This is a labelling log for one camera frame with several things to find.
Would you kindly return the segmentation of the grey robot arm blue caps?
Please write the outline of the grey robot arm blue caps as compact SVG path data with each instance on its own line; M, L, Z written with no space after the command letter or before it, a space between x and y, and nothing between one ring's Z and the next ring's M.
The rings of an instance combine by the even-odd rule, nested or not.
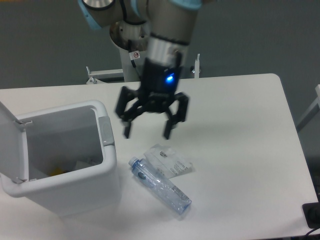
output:
M165 113L168 139L187 117L189 97L177 87L202 1L80 0L78 5L91 28L109 27L125 80L140 82L136 90L123 87L115 107L124 136L143 113Z

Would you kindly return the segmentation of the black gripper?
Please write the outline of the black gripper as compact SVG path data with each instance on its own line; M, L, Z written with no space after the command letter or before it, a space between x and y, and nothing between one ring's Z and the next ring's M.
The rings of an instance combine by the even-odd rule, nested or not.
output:
M181 70L181 65L161 65L146 58L139 89L121 88L115 113L124 125L126 139L130 137L133 120L145 112L167 115L163 131L166 140L179 122L186 121L189 97L184 92L176 93ZM175 101L178 101L178 106L173 114L170 106Z

